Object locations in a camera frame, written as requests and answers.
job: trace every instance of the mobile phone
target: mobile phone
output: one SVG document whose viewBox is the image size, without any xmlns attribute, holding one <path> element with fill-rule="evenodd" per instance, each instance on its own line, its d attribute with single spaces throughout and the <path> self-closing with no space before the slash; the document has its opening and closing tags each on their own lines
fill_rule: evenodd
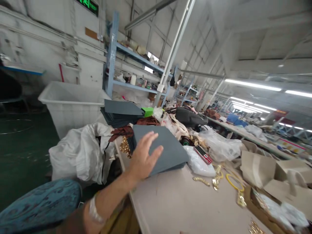
<svg viewBox="0 0 312 234">
<path fill-rule="evenodd" d="M 206 154 L 206 152 L 200 147 L 200 146 L 195 146 L 194 150 L 196 153 L 201 156 L 201 158 L 208 164 L 210 165 L 212 163 L 212 159 L 209 155 Z"/>
</svg>

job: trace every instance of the workbench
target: workbench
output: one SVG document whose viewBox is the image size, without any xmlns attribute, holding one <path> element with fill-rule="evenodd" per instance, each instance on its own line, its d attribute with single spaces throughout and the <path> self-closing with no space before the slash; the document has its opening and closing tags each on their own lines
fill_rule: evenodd
<svg viewBox="0 0 312 234">
<path fill-rule="evenodd" d="M 283 151 L 280 151 L 279 149 L 277 149 L 276 146 L 274 145 L 271 145 L 271 144 L 268 144 L 258 138 L 256 138 L 255 136 L 253 136 L 252 134 L 250 133 L 247 133 L 245 131 L 242 131 L 240 130 L 238 127 L 234 126 L 234 125 L 231 125 L 231 124 L 228 124 L 228 123 L 222 123 L 218 120 L 214 120 L 212 118 L 209 118 L 207 117 L 209 121 L 212 121 L 212 122 L 215 122 L 217 123 L 218 125 L 226 128 L 227 130 L 233 132 L 233 133 L 236 133 L 237 135 L 240 135 L 241 137 L 243 137 L 244 139 L 247 139 L 253 143 L 255 143 L 256 145 L 262 147 L 262 148 L 265 148 L 266 150 L 268 150 L 270 153 L 273 153 L 275 155 L 278 155 L 284 159 L 293 159 L 294 157 L 289 155 L 289 154 L 286 154 L 284 153 Z"/>
<path fill-rule="evenodd" d="M 131 159 L 120 151 L 121 142 L 121 136 L 114 141 L 125 171 Z M 212 186 L 212 178 L 202 177 L 210 187 L 194 181 L 193 176 L 198 175 L 192 175 L 187 165 L 140 182 L 130 192 L 130 199 L 142 234 L 249 233 L 252 220 L 266 234 L 271 234 L 247 208 L 236 204 L 237 191 L 225 179 L 225 171 L 223 173 L 218 191 Z"/>
</svg>

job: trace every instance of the white plastic bin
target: white plastic bin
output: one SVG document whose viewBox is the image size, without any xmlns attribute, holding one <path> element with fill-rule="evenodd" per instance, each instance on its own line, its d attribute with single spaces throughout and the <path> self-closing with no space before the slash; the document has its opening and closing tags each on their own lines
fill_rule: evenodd
<svg viewBox="0 0 312 234">
<path fill-rule="evenodd" d="M 94 123 L 105 99 L 110 97 L 100 88 L 57 81 L 52 81 L 38 98 L 47 105 L 60 139 L 70 129 Z"/>
</svg>

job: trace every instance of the exit sign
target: exit sign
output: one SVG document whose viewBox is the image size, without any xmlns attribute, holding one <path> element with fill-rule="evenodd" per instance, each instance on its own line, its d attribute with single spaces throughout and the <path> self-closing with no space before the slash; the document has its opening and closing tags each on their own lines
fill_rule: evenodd
<svg viewBox="0 0 312 234">
<path fill-rule="evenodd" d="M 98 17 L 98 4 L 96 4 L 91 0 L 76 0 L 76 1 Z"/>
</svg>

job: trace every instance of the finger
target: finger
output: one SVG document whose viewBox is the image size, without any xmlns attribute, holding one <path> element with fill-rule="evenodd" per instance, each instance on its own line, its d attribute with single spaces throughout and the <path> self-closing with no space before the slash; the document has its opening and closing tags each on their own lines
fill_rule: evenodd
<svg viewBox="0 0 312 234">
<path fill-rule="evenodd" d="M 147 138 L 145 140 L 145 142 L 143 143 L 144 148 L 147 149 L 147 151 L 149 151 L 150 146 L 152 145 L 153 141 L 158 137 L 158 133 L 152 134 L 151 136 L 149 136 L 149 138 Z"/>
<path fill-rule="evenodd" d="M 161 156 L 163 152 L 163 146 L 158 146 L 152 153 L 152 155 L 149 157 L 150 164 L 154 167 L 157 160 Z"/>
<path fill-rule="evenodd" d="M 154 131 L 151 131 L 151 132 L 145 134 L 145 135 L 141 138 L 141 140 L 139 141 L 139 143 L 138 143 L 137 145 L 138 145 L 138 146 L 139 146 L 139 145 L 144 145 L 144 142 L 146 141 L 146 139 L 149 138 L 152 134 L 154 134 Z"/>
</svg>

